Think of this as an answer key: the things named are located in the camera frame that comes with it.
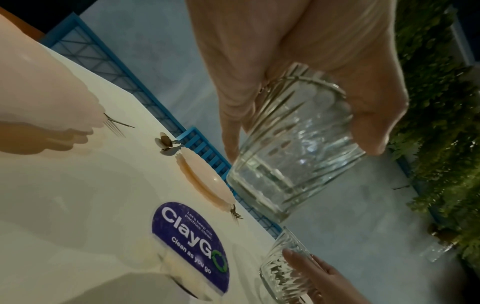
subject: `leaves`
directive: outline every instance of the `leaves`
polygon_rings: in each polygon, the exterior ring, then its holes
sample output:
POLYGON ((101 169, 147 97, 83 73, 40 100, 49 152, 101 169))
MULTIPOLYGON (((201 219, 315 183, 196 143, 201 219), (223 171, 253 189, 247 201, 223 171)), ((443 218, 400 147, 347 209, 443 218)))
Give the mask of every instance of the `leaves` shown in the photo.
POLYGON ((447 0, 399 0, 396 45, 410 95, 393 130, 394 155, 417 146, 414 177, 428 191, 409 206, 436 206, 458 223, 463 256, 480 264, 480 115, 478 88, 462 77, 469 67, 450 56, 447 0))

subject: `white table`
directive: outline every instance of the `white table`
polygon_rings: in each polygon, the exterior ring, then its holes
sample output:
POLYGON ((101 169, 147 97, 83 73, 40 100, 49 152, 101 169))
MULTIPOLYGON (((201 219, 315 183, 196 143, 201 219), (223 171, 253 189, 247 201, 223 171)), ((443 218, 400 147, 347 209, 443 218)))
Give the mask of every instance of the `white table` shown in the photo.
POLYGON ((0 152, 0 302, 197 301, 159 274, 149 246, 153 212, 169 201, 194 208, 219 236, 230 266, 221 302, 273 302, 258 297, 258 266, 272 237, 240 204, 244 220, 237 225, 197 193, 176 159, 159 153, 154 139, 169 132, 133 95, 49 52, 109 116, 135 129, 120 126, 125 138, 95 129, 66 152, 0 152))

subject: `concrete floor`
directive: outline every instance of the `concrete floor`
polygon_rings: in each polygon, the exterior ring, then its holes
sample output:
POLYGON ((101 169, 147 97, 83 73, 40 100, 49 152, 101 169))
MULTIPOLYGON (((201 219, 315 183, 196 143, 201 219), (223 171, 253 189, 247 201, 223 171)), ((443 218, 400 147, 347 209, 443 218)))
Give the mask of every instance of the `concrete floor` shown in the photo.
MULTIPOLYGON (((181 0, 98 0, 81 18, 186 128, 223 151, 218 105, 181 0)), ((286 225, 336 266, 373 303, 461 303, 465 280, 455 256, 430 263, 428 216, 387 153, 332 182, 286 225)))

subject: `sticker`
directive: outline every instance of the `sticker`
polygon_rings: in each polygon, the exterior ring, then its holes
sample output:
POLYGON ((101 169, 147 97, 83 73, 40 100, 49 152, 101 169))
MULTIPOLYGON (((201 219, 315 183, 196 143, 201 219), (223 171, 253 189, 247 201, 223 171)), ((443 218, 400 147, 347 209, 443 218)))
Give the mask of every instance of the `sticker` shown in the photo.
POLYGON ((207 221, 192 208, 169 202, 153 216, 151 231, 225 293, 230 270, 227 255, 207 221))

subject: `white plate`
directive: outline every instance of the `white plate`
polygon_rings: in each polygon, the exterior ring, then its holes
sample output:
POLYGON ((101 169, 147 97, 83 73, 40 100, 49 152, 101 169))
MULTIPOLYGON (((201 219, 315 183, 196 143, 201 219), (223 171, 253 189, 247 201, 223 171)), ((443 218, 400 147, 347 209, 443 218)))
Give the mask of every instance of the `white plate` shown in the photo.
POLYGON ((186 147, 182 147, 180 152, 192 173, 206 190, 225 201, 225 203, 230 205, 236 203, 237 200, 235 200, 235 197, 227 184, 225 184, 222 178, 204 159, 186 147))

